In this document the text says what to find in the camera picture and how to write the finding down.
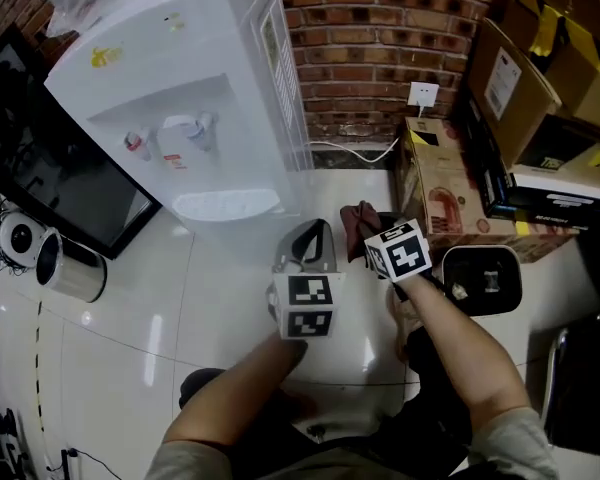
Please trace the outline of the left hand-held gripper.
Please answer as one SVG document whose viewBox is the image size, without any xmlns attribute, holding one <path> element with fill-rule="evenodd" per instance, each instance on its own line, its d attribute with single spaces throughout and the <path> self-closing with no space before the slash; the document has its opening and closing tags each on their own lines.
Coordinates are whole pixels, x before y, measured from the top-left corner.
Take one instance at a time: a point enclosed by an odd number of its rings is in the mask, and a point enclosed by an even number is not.
<svg viewBox="0 0 600 480">
<path fill-rule="evenodd" d="M 315 340 L 331 336 L 341 306 L 346 274 L 337 271 L 330 224 L 303 222 L 279 242 L 275 264 L 295 262 L 312 272 L 274 273 L 266 296 L 283 340 Z"/>
</svg>

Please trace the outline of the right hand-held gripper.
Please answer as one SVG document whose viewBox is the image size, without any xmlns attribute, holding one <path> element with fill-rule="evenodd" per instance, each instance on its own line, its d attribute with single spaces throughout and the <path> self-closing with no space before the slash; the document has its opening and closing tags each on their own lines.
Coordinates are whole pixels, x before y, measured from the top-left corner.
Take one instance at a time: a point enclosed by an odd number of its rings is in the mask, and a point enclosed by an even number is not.
<svg viewBox="0 0 600 480">
<path fill-rule="evenodd" d="M 381 233 L 367 238 L 365 247 L 374 271 L 398 282 L 432 267 L 429 244 L 418 221 L 396 212 L 379 212 Z"/>
</svg>

